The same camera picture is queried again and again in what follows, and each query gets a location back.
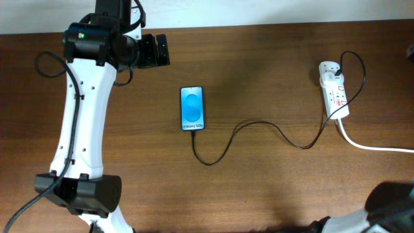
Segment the blue Galaxy smartphone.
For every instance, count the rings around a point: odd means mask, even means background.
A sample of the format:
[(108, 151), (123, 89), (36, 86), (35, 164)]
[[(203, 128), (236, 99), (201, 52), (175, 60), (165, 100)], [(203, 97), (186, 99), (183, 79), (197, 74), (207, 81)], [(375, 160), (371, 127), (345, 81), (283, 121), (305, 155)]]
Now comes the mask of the blue Galaxy smartphone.
[(183, 131), (204, 129), (204, 97), (202, 87), (182, 87), (180, 89), (180, 112)]

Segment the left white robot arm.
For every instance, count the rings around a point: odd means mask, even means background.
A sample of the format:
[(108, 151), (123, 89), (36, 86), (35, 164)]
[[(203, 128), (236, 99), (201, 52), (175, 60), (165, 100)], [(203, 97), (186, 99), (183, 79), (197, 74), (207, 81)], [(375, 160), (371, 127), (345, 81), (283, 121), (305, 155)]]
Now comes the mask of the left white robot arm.
[(165, 35), (141, 34), (139, 1), (97, 1), (94, 12), (63, 34), (59, 58), (67, 77), (61, 135), (35, 191), (80, 217), (91, 232), (132, 232), (119, 207), (122, 180), (104, 174), (102, 139), (111, 89), (122, 71), (169, 64)]

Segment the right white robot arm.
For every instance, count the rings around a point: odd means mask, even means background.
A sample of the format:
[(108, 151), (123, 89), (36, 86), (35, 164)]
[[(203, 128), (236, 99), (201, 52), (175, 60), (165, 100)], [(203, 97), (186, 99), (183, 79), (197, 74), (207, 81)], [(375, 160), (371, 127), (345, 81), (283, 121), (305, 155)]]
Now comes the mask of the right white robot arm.
[[(349, 115), (350, 100), (344, 87), (343, 57), (356, 56), (366, 81), (363, 59), (353, 51), (345, 51), (340, 62), (323, 61), (319, 64), (320, 85), (323, 91), (327, 118), (336, 122), (343, 138), (351, 145), (369, 151), (413, 153), (412, 149), (363, 146), (347, 135), (342, 119)], [(343, 217), (326, 217), (312, 222), (307, 232), (413, 232), (413, 183), (383, 182), (369, 194), (365, 206)]]

